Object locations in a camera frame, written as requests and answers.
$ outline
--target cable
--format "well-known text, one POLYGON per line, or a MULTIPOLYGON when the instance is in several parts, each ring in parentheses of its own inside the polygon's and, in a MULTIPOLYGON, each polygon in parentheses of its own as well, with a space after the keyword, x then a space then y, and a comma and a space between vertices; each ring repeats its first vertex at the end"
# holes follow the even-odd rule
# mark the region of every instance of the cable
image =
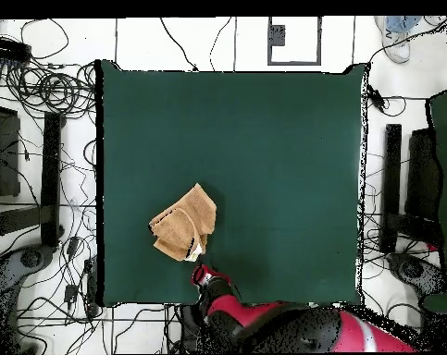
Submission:
POLYGON ((65 355, 69 355, 71 354, 73 351, 77 350, 77 354, 79 353, 81 346, 83 346, 83 344, 85 344, 87 342, 88 339, 90 339, 90 337, 92 337, 94 331, 96 331, 96 328, 99 324, 99 322, 96 323, 96 325, 93 325, 93 323, 90 323, 92 326, 90 328, 88 328, 87 330, 85 330, 79 337, 77 337, 77 339, 70 345, 70 347, 68 347, 67 353, 65 355), (83 338, 85 337, 86 334, 88 334, 90 331, 92 331, 92 333, 85 339, 83 340, 83 338), (73 346, 75 346, 75 344, 81 339, 81 343, 79 344, 78 347, 76 347, 75 349, 71 349, 73 346))
POLYGON ((370 99, 371 102, 372 102, 372 104, 369 107, 374 105, 385 116, 397 117, 397 116, 400 116, 405 111, 407 103, 406 103, 406 100, 402 96, 382 97, 381 94, 379 93, 379 91, 373 89, 373 87, 371 85, 369 85, 369 84, 367 85, 366 92, 367 92, 367 98, 370 99), (392 114, 389 114, 389 113, 385 112, 385 110, 389 109, 389 107, 391 105, 390 101, 389 101, 390 99, 402 99, 402 100, 404 100, 404 107, 403 107, 403 109, 399 113, 397 113, 395 115, 392 115, 392 114))
POLYGON ((371 64, 371 63, 373 62, 373 58, 374 58, 375 55, 377 55, 379 52, 381 52, 381 51, 383 51, 383 50, 385 50, 385 49, 391 48, 391 47, 393 47, 393 46, 399 45, 400 43, 406 43, 406 42, 409 42, 409 41, 411 41, 412 39, 414 39, 415 37, 420 37, 421 35, 430 34, 430 33, 432 33, 432 32, 437 32, 437 31, 439 31, 441 28, 443 28, 443 26, 445 26, 446 24, 447 24, 447 19, 444 20, 441 24, 439 24, 438 26, 436 26, 436 27, 433 28, 433 29, 430 29, 430 30, 428 30, 428 31, 421 31, 421 32, 418 32, 417 34, 410 35, 410 36, 408 36, 407 38, 404 38, 403 40, 400 40, 400 41, 397 42, 397 43, 392 43, 391 45, 382 46, 381 48, 379 48, 379 49, 378 49, 378 50, 371 56, 371 58, 369 59, 368 63, 371 64))
POLYGON ((238 31, 238 17, 234 17, 234 44, 233 44, 233 50, 234 50, 234 55, 233 55, 233 72, 236 72, 236 34, 238 31))
POLYGON ((230 17, 230 18, 228 19, 228 21, 223 25, 223 27, 219 30, 219 32, 218 32, 218 34, 217 34, 217 38, 215 38, 215 40, 213 41, 213 46, 212 46, 212 49, 210 50, 210 56, 209 56, 209 58, 210 58, 210 65, 212 66, 212 69, 213 69, 214 71, 215 71, 215 68, 213 67, 213 63, 212 63, 212 53, 213 53, 213 49, 215 48, 215 44, 217 43, 219 34, 223 31, 223 29, 225 29, 225 28, 228 26, 228 24, 230 23, 230 21, 231 21, 232 18, 233 18, 233 17, 230 17))
POLYGON ((198 71, 197 66, 192 63, 188 58, 187 58, 187 54, 185 53, 185 51, 183 50, 183 48, 180 46, 180 44, 175 41, 174 37, 172 37, 172 35, 170 34, 170 32, 168 32, 168 28, 166 27, 166 24, 164 23, 164 20, 162 18, 159 18, 160 22, 162 23, 162 27, 164 27, 164 30, 166 31, 166 33, 168 34, 169 38, 181 49, 183 56, 185 57, 185 61, 187 61, 188 64, 190 64, 192 66, 192 71, 198 71))
POLYGON ((43 352, 42 352, 41 355, 44 355, 44 354, 45 354, 45 352, 47 351, 47 347, 48 347, 47 342, 46 342, 45 340, 43 340, 41 337, 33 337, 33 336, 30 336, 30 335, 24 334, 24 333, 21 332, 19 329, 18 329, 18 333, 19 333, 20 335, 22 335, 23 337, 29 337, 29 338, 31 338, 31 339, 39 340, 39 341, 43 342, 43 344, 45 345, 45 347, 43 348, 43 352))
POLYGON ((396 303, 395 305, 392 305, 392 306, 386 311, 386 317, 389 318, 389 317, 390 317, 390 314, 391 314, 391 311, 392 311, 393 309, 395 309, 395 308, 400 307, 400 306, 405 306, 405 307, 407 307, 407 308, 410 308, 410 309, 412 309, 412 310, 418 312, 421 316, 426 315, 425 312, 422 312, 420 309, 416 308, 416 306, 411 305, 410 303, 403 303, 403 302, 402 302, 402 303, 396 303))
POLYGON ((54 308, 56 308, 56 310, 58 311, 58 312, 61 312, 61 313, 63 313, 65 316, 67 316, 70 320, 72 320, 72 321, 74 321, 75 323, 79 323, 79 324, 85 324, 85 323, 88 323, 89 321, 88 321, 88 319, 83 319, 83 318, 76 318, 76 317, 73 317, 71 314, 69 314, 68 312, 65 312, 64 310, 62 310, 62 309, 60 309, 58 306, 56 306, 52 301, 50 301, 48 298, 46 298, 46 297, 37 297, 35 300, 33 300, 30 304, 29 304, 29 306, 26 308, 26 309, 24 309, 24 310, 22 310, 22 311, 18 311, 18 312, 20 312, 20 314, 18 315, 18 318, 20 318, 25 312, 27 312, 29 309, 30 309, 30 307, 37 301, 37 300, 43 300, 44 301, 44 303, 49 303, 50 305, 52 305, 54 308))
POLYGON ((352 65, 354 64, 354 38, 356 36, 356 15, 353 17, 352 65))
POLYGON ((91 165, 93 167, 93 171, 94 171, 94 167, 95 164, 90 161, 87 156, 86 156, 86 150, 88 149, 88 147, 90 147, 92 144, 94 143, 94 145, 96 145, 96 139, 93 139, 92 141, 89 141, 88 143, 86 143, 85 148, 83 149, 83 159, 86 161, 86 163, 88 165, 91 165))
MULTIPOLYGON (((24 23, 24 24, 22 25, 22 27, 20 28, 20 40, 22 41, 22 43, 25 43, 25 42, 24 42, 24 29, 25 29, 27 26, 30 26, 32 23, 35 23, 35 22, 38 22, 38 21, 41 21, 41 20, 46 20, 46 19, 34 19, 34 20, 31 20, 31 21, 29 21, 29 22, 26 22, 26 23, 24 23)), ((59 50, 57 50, 56 52, 53 52, 53 53, 50 54, 50 55, 45 55, 45 56, 43 56, 43 57, 36 57, 36 56, 33 55, 32 58, 34 58, 34 59, 36 59, 36 60, 45 60, 46 58, 49 58, 49 57, 52 57, 53 55, 57 55, 57 54, 59 54, 59 53, 62 52, 65 48, 67 48, 68 43, 69 43, 68 35, 67 35, 67 33, 65 32, 64 28, 63 28, 62 26, 60 26, 57 22, 55 22, 53 19, 48 19, 48 20, 53 21, 53 22, 58 26, 58 28, 62 30, 62 32, 64 33, 65 38, 66 38, 66 40, 67 40, 67 43, 66 43, 63 47, 61 47, 59 50)))
POLYGON ((28 331, 28 334, 30 334, 32 331, 34 331, 35 329, 37 329, 40 325, 43 324, 43 322, 48 319, 49 317, 52 317, 54 315, 54 313, 60 309, 60 307, 64 304, 65 302, 63 302, 59 307, 57 307, 53 312, 51 312, 47 317, 45 317, 40 323, 38 323, 35 327, 33 327, 33 329, 31 329, 30 331, 28 331))
POLYGON ((362 291, 363 291, 366 295, 368 295, 368 297, 371 298, 371 299, 378 305, 379 309, 381 310, 381 315, 384 316, 384 311, 382 310, 382 306, 379 305, 379 302, 377 302, 371 295, 369 295, 369 294, 368 294, 367 292, 365 292, 363 289, 362 289, 362 291))
MULTIPOLYGON (((24 41, 24 35, 23 35, 24 30, 27 28, 27 26, 30 26, 35 21, 38 21, 38 20, 26 22, 22 26, 22 29, 21 29, 22 41, 24 41)), ((12 67, 8 68, 8 67, 4 67, 4 66, 0 67, 0 89, 8 88, 15 99, 7 99, 5 97, 0 97, 0 98, 6 99, 8 101, 19 102, 22 105, 24 111, 29 116, 31 116, 32 120, 34 121, 37 129, 41 132, 41 134, 43 134, 43 130, 39 126, 36 119, 43 118, 43 116, 41 116, 41 115, 37 116, 33 112, 39 112, 39 113, 50 112, 50 111, 59 112, 59 113, 64 114, 68 118, 81 118, 82 116, 87 114, 88 117, 90 118, 90 120, 92 121, 92 123, 93 123, 93 119, 92 119, 91 113, 94 113, 94 111, 92 110, 94 107, 93 62, 89 63, 86 66, 80 66, 77 64, 66 64, 66 65, 65 64, 56 65, 56 64, 52 64, 52 63, 42 64, 38 61, 40 59, 48 58, 52 55, 55 55, 55 54, 63 51, 68 45, 67 33, 58 23, 56 23, 54 20, 52 20, 52 21, 63 31, 63 33, 67 39, 67 43, 64 45, 64 47, 62 47, 58 51, 56 51, 50 55, 44 56, 44 57, 33 56, 30 66, 23 68, 23 69, 17 69, 17 68, 12 68, 12 67), (71 77, 68 74, 57 72, 59 69, 62 69, 64 67, 79 67, 79 69, 77 71, 77 76, 71 77)), ((29 152, 27 150, 27 146, 25 145, 24 141, 34 145, 36 148, 42 148, 42 146, 39 146, 37 144, 34 144, 31 141, 24 139, 19 132, 18 132, 18 136, 19 136, 19 140, 16 142, 10 143, 6 148, 4 148, 1 151, 1 153, 9 153, 9 154, 17 154, 17 155, 23 154, 26 157, 26 161, 29 161, 30 155, 32 155, 32 153, 29 154, 29 152), (15 152, 11 152, 8 150, 12 145, 14 145, 15 143, 18 143, 18 142, 23 145, 24 153, 15 153, 15 152)), ((77 268, 77 266, 75 265, 75 262, 77 260, 77 257, 80 256, 80 254, 83 251, 85 251, 87 247, 89 249, 89 256, 91 257, 91 249, 90 249, 90 245, 89 245, 87 239, 95 239, 93 227, 91 226, 90 211, 89 211, 89 209, 87 209, 88 206, 86 205, 89 198, 88 198, 88 195, 86 194, 85 190, 83 189, 83 184, 87 178, 87 176, 84 172, 93 172, 93 174, 96 178, 95 165, 93 164, 93 160, 94 160, 93 156, 94 156, 95 146, 93 146, 93 153, 92 153, 92 161, 91 161, 92 169, 76 166, 75 161, 64 150, 63 143, 61 146, 61 150, 66 156, 68 156, 68 158, 70 159, 71 162, 67 162, 65 160, 60 160, 60 162, 62 164, 60 173, 73 167, 75 170, 77 170, 79 173, 81 173, 83 175, 83 181, 81 182, 80 187, 81 187, 81 191, 83 192, 83 194, 86 197, 86 200, 85 200, 85 202, 83 202, 81 204, 81 206, 84 206, 84 208, 82 208, 79 228, 75 232, 75 238, 79 241, 79 249, 78 249, 77 253, 73 257, 71 257, 70 260, 68 260, 68 261, 65 259, 65 255, 63 254, 63 249, 62 249, 62 252, 59 257, 58 271, 52 277, 49 277, 48 279, 44 279, 42 281, 33 283, 32 285, 27 286, 25 288, 30 288, 32 286, 39 284, 39 283, 50 281, 52 278, 56 277, 58 274, 61 273, 62 274, 61 279, 58 282, 58 285, 57 285, 54 293, 48 299, 48 301, 51 304, 53 304, 53 302, 51 302, 50 299, 52 299, 55 296, 55 294, 61 287, 62 282, 64 280, 67 281, 67 275, 68 275, 69 279, 71 279, 72 281, 73 280, 76 281, 76 278, 74 277, 74 275, 77 274, 80 277, 80 280, 78 282, 79 293, 81 295, 81 299, 85 303, 86 298, 82 292, 83 274, 79 273, 80 268, 77 268), (83 224, 85 229, 89 233, 91 233, 91 235, 87 236, 86 238, 83 238, 83 236, 81 236, 81 237, 78 236, 79 230, 81 228, 81 224, 83 224), (64 264, 60 265, 60 261, 61 261, 62 257, 64 258, 64 264), (69 263, 71 263, 71 266, 73 267, 73 270, 75 271, 73 274, 72 274, 72 270, 70 269, 69 263)), ((36 201, 35 195, 33 194, 32 187, 29 184, 28 180, 21 173, 18 173, 18 175, 22 176, 24 178, 24 180, 28 183, 28 186, 29 186, 31 194, 32 194, 32 198, 36 202, 36 205, 38 205, 38 202, 36 201)), ((61 189, 62 189, 62 192, 64 193, 64 197, 66 198, 66 200, 68 202, 68 205, 70 206, 70 210, 72 211, 73 224, 72 224, 72 228, 70 230, 69 236, 68 236, 68 240, 69 240, 71 238, 71 234, 73 233, 72 230, 75 228, 74 227, 74 221, 75 221, 74 215, 75 214, 74 214, 73 208, 71 207, 71 204, 67 197, 67 194, 65 193, 63 181, 61 181, 61 189)), ((7 252, 9 252, 14 247, 14 245, 16 244, 17 240, 20 237, 24 236, 27 233, 32 232, 33 230, 35 230, 38 227, 39 226, 34 227, 31 230, 28 230, 28 231, 22 233, 21 235, 19 235, 13 241, 13 243, 11 244, 10 247, 6 251, 4 251, 2 254, 0 254, 0 257, 4 256, 7 252)), ((44 300, 42 305, 40 305, 39 307, 33 308, 33 304, 36 303, 36 301, 39 299, 40 298, 33 300, 31 302, 31 304, 27 307, 27 309, 19 311, 19 317, 21 317, 25 312, 32 311, 32 310, 38 310, 47 303, 47 299, 42 298, 44 300)), ((76 309, 77 309, 77 304, 76 304, 76 306, 73 310, 73 313, 71 315, 69 313, 65 313, 66 318, 70 320, 69 324, 82 323, 82 324, 86 325, 86 323, 89 323, 90 320, 79 319, 79 318, 76 318, 73 316, 76 309)), ((77 346, 77 344, 75 344, 75 346, 70 349, 70 352, 78 353, 80 351, 80 347, 87 341, 87 339, 89 337, 90 336, 87 337, 87 336, 83 335, 81 337, 80 344, 78 346, 77 346)))
POLYGON ((134 325, 134 323, 136 322, 136 320, 138 319, 139 315, 142 312, 162 312, 164 310, 165 309, 141 309, 140 311, 138 311, 136 313, 136 315, 134 316, 134 319, 132 320, 130 326, 128 326, 124 331, 122 331, 122 332, 120 332, 119 334, 116 335, 116 337, 115 337, 115 347, 111 351, 113 353, 113 355, 115 355, 117 353, 117 351, 118 351, 118 337, 120 337, 121 335, 125 334, 126 332, 128 332, 132 328, 132 326, 134 325))

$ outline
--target shoe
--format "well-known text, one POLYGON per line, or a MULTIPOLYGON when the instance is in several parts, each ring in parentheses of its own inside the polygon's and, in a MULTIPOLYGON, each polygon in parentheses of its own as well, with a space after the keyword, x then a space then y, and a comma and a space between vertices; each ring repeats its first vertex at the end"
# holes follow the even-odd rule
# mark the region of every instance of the shoe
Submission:
POLYGON ((432 26, 439 26, 447 17, 424 17, 426 22, 432 26))
POLYGON ((407 32, 394 32, 386 29, 386 17, 375 17, 376 25, 382 34, 382 46, 385 47, 384 52, 394 63, 402 64, 409 60, 411 50, 409 42, 400 43, 392 47, 386 46, 405 40, 408 36, 407 32))

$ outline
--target folded towel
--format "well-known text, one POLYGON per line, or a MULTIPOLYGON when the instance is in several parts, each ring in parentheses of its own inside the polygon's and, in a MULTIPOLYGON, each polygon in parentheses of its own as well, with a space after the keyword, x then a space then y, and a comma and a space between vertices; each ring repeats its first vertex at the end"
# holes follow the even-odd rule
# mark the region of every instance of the folded towel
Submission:
POLYGON ((205 253, 207 236, 215 229, 217 207, 199 184, 149 223, 154 246, 181 262, 205 253))

